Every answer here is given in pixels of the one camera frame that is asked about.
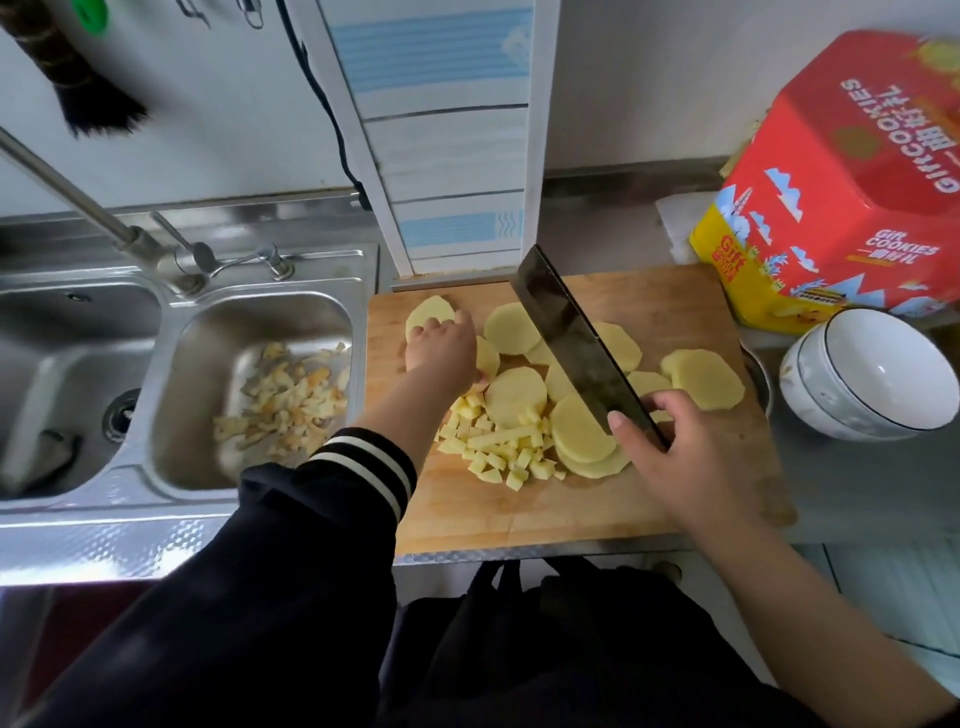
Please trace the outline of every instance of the green object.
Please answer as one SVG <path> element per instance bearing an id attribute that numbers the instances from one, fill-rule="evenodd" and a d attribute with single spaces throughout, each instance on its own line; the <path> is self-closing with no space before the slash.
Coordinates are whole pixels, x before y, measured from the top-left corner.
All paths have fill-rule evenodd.
<path id="1" fill-rule="evenodd" d="M 107 29 L 110 13 L 105 0 L 71 0 L 73 10 L 88 33 L 98 36 Z"/>

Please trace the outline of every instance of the blue stripe pattern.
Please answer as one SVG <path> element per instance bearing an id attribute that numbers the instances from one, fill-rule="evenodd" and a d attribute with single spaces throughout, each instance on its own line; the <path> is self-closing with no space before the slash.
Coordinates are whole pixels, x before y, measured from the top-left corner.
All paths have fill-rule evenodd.
<path id="1" fill-rule="evenodd" d="M 398 223 L 407 248 L 452 243 L 478 243 L 504 237 L 520 237 L 523 210 L 473 212 L 467 215 L 429 217 Z"/>
<path id="2" fill-rule="evenodd" d="M 533 9 L 330 28 L 353 93 L 530 75 Z"/>

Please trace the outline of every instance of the red and yellow box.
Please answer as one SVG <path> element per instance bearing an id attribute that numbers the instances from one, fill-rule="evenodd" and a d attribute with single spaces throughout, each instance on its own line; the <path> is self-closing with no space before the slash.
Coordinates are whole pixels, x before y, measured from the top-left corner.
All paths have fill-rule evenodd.
<path id="1" fill-rule="evenodd" d="M 749 326 L 960 299 L 960 40 L 838 37 L 777 96 L 690 236 Z"/>

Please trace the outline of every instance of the brush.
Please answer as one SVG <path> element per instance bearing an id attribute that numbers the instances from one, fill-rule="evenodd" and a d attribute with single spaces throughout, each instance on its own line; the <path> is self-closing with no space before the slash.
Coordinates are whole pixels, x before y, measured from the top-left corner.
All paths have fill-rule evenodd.
<path id="1" fill-rule="evenodd" d="M 40 0 L 0 0 L 0 27 L 54 85 L 70 132 L 131 133 L 147 110 L 77 52 Z"/>

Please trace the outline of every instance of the person's left hand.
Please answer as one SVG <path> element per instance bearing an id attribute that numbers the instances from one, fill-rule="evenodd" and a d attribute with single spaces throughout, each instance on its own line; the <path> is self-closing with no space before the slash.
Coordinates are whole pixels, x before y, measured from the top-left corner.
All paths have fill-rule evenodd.
<path id="1" fill-rule="evenodd" d="M 453 321 L 427 319 L 410 329 L 407 371 L 429 369 L 438 386 L 449 387 L 452 397 L 464 394 L 476 379 L 477 336 L 473 319 L 463 308 Z"/>

